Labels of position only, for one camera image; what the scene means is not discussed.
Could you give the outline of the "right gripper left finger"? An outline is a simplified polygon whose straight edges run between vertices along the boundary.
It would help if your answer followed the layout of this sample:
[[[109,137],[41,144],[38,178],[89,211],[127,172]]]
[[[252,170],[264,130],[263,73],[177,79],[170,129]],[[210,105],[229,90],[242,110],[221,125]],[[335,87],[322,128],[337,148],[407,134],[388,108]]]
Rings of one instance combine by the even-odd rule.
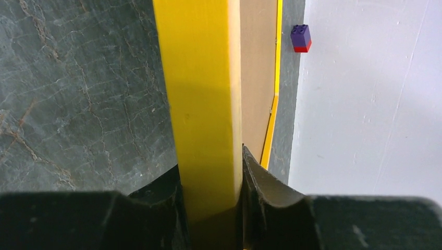
[[[188,249],[178,167],[117,191],[1,194],[1,249]]]

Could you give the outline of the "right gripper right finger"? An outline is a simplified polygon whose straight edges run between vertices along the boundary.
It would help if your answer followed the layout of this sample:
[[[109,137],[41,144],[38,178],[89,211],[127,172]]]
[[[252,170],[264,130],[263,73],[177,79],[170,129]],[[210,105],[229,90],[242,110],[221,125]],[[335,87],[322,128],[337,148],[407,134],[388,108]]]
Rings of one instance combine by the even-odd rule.
[[[441,249],[441,207],[416,196],[305,195],[243,155],[245,249]]]

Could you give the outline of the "yellow picture frame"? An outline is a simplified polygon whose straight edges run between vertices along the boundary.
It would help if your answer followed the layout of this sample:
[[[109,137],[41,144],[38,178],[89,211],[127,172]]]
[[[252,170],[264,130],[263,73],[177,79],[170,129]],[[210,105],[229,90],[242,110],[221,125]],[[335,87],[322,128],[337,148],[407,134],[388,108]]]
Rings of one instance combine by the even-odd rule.
[[[279,101],[282,1],[277,1],[274,98]],[[193,249],[242,249],[240,1],[154,1],[176,155]]]

